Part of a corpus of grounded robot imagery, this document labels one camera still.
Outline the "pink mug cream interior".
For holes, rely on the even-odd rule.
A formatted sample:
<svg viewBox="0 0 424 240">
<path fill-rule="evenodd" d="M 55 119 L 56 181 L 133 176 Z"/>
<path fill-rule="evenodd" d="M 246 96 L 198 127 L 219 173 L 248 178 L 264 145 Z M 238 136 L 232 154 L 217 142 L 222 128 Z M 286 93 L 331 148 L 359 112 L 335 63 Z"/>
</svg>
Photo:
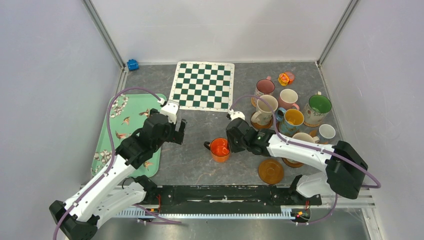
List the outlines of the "pink mug cream interior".
<svg viewBox="0 0 424 240">
<path fill-rule="evenodd" d="M 298 94 L 294 90 L 288 89 L 288 88 L 283 89 L 279 93 L 278 106 L 286 110 L 288 109 L 299 110 L 300 107 L 296 104 L 296 102 L 298 101 L 298 98 L 299 98 Z"/>
</svg>

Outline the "orange mug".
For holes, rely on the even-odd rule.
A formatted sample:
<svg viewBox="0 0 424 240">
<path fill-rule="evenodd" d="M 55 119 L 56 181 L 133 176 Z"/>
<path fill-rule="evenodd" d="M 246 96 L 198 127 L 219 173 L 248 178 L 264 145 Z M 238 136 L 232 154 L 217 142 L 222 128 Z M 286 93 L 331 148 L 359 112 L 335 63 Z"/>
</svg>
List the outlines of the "orange mug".
<svg viewBox="0 0 424 240">
<path fill-rule="evenodd" d="M 217 163 L 224 163 L 230 157 L 229 142 L 226 138 L 216 138 L 211 142 L 205 141 L 203 146 L 209 150 L 212 159 Z"/>
</svg>

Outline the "pink ghost pattern mug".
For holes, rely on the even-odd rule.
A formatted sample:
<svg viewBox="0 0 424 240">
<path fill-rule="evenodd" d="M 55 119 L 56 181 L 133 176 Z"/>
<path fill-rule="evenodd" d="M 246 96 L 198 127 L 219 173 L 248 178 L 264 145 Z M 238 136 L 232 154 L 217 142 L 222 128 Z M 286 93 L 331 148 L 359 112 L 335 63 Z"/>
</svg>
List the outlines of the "pink ghost pattern mug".
<svg viewBox="0 0 424 240">
<path fill-rule="evenodd" d="M 275 84 L 272 81 L 271 76 L 267 76 L 264 79 L 259 80 L 256 83 L 254 95 L 257 97 L 263 96 L 263 95 L 272 95 L 275 90 Z"/>
</svg>

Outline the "cream ceramic mug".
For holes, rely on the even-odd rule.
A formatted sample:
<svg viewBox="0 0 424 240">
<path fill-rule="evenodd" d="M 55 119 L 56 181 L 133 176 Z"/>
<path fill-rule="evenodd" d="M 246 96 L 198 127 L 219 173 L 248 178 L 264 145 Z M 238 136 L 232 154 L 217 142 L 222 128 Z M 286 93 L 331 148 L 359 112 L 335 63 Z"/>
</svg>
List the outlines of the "cream ceramic mug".
<svg viewBox="0 0 424 240">
<path fill-rule="evenodd" d="M 273 112 L 279 107 L 278 100 L 272 95 L 262 95 L 256 101 L 256 112 L 251 116 L 251 123 L 267 126 L 273 119 Z"/>
</svg>

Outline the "yellow interior mug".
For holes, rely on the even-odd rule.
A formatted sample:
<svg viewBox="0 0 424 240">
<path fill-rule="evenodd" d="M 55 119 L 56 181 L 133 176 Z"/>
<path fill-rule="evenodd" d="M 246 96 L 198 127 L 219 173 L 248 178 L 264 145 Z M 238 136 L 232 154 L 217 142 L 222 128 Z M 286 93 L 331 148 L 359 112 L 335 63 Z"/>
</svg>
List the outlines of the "yellow interior mug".
<svg viewBox="0 0 424 240">
<path fill-rule="evenodd" d="M 277 130 L 288 137 L 294 136 L 304 123 L 304 115 L 297 109 L 279 107 L 275 112 L 278 121 Z"/>
</svg>

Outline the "woven rattan coaster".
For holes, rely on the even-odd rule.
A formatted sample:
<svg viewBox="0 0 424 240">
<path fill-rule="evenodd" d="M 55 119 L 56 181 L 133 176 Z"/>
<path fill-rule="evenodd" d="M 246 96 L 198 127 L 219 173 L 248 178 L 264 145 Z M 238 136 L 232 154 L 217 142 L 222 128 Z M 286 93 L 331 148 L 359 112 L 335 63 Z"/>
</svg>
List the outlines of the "woven rattan coaster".
<svg viewBox="0 0 424 240">
<path fill-rule="evenodd" d="M 250 98 L 251 104 L 256 107 L 257 106 L 257 99 L 255 97 Z"/>
<path fill-rule="evenodd" d="M 305 126 L 307 126 L 307 127 L 311 127 L 311 128 L 315 128 L 315 127 L 318 127 L 318 126 L 320 126 L 320 125 L 321 125 L 321 123 L 320 123 L 320 122 L 318 122 L 318 123 L 316 123 L 316 122 L 310 123 L 310 122 L 306 122 L 306 121 L 304 121 L 304 122 L 303 122 L 303 124 L 304 124 Z"/>
</svg>

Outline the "grey white mug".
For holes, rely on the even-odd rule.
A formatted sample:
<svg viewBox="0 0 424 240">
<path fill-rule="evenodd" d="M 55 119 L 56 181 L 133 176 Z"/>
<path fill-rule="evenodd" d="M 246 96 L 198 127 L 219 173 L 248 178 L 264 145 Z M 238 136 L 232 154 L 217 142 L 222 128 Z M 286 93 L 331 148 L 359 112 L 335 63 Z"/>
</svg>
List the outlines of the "grey white mug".
<svg viewBox="0 0 424 240">
<path fill-rule="evenodd" d="M 335 128 L 330 124 L 322 124 L 312 137 L 315 143 L 328 144 L 329 140 L 336 136 Z"/>
</svg>

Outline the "brown wooden ridged coaster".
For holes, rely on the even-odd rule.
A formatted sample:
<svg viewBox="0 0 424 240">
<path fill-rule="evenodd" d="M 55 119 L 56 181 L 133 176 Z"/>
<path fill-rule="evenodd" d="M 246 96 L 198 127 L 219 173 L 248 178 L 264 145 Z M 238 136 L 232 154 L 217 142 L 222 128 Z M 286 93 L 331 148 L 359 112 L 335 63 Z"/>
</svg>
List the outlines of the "brown wooden ridged coaster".
<svg viewBox="0 0 424 240">
<path fill-rule="evenodd" d="M 256 122 L 253 122 L 252 120 L 250 121 L 250 123 L 257 130 L 260 130 L 260 129 L 270 129 L 272 127 L 273 123 L 274 123 L 274 119 L 271 118 L 270 122 L 267 125 L 260 125 L 260 124 L 258 124 Z"/>
<path fill-rule="evenodd" d="M 262 161 L 257 169 L 259 178 L 266 184 L 275 185 L 282 181 L 284 177 L 283 166 L 275 159 Z"/>
<path fill-rule="evenodd" d="M 293 163 L 292 161 L 289 161 L 287 158 L 284 158 L 284 157 L 282 157 L 281 159 L 290 168 L 300 168 L 300 167 L 302 167 L 304 165 L 301 162 L 295 162 L 295 163 Z"/>
</svg>

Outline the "green interior cartoon mug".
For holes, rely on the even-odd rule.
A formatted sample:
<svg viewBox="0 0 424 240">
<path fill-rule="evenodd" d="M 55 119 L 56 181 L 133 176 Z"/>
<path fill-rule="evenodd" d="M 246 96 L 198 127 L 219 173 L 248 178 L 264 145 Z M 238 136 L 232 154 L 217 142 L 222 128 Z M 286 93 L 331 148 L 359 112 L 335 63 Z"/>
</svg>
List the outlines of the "green interior cartoon mug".
<svg viewBox="0 0 424 240">
<path fill-rule="evenodd" d="M 331 101 L 318 91 L 317 94 L 312 95 L 308 99 L 308 102 L 302 111 L 304 122 L 322 124 L 324 118 L 331 112 L 331 110 Z"/>
</svg>

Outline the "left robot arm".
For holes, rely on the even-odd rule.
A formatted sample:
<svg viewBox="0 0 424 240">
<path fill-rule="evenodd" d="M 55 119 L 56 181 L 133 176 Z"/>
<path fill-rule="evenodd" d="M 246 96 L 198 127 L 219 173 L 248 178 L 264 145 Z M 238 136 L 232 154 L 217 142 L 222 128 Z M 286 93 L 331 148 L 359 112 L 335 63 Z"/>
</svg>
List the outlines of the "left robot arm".
<svg viewBox="0 0 424 240">
<path fill-rule="evenodd" d="M 112 148 L 108 163 L 83 188 L 65 201 L 49 206 L 56 227 L 53 238 L 62 231 L 70 240 L 90 240 L 110 218 L 129 206 L 153 203 L 157 190 L 143 183 L 141 176 L 128 187 L 109 196 L 115 186 L 150 160 L 164 143 L 182 144 L 186 120 L 176 130 L 178 105 L 170 103 L 152 109 L 143 127 Z"/>
</svg>

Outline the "beige mug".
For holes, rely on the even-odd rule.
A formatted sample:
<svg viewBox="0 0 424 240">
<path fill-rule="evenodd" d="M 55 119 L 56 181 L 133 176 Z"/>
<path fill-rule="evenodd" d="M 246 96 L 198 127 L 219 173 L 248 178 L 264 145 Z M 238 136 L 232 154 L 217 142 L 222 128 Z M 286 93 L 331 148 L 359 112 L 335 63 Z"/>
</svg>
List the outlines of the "beige mug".
<svg viewBox="0 0 424 240">
<path fill-rule="evenodd" d="M 315 139 L 312 136 L 310 136 L 308 133 L 305 133 L 305 132 L 296 133 L 292 137 L 292 140 L 297 141 L 297 142 L 303 141 L 303 142 L 312 143 L 312 144 L 316 143 Z"/>
</svg>

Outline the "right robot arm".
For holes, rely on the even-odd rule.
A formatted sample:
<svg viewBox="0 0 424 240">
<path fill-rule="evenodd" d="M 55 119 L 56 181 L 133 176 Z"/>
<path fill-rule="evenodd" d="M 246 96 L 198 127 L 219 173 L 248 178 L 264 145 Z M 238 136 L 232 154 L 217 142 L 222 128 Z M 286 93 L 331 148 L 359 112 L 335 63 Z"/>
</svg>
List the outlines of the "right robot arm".
<svg viewBox="0 0 424 240">
<path fill-rule="evenodd" d="M 232 153 L 247 150 L 254 155 L 291 159 L 320 171 L 294 181 L 288 196 L 295 204 L 317 194 L 335 193 L 354 200 L 360 193 L 368 165 L 345 141 L 335 145 L 307 142 L 272 129 L 256 130 L 241 118 L 232 120 L 225 131 Z"/>
</svg>

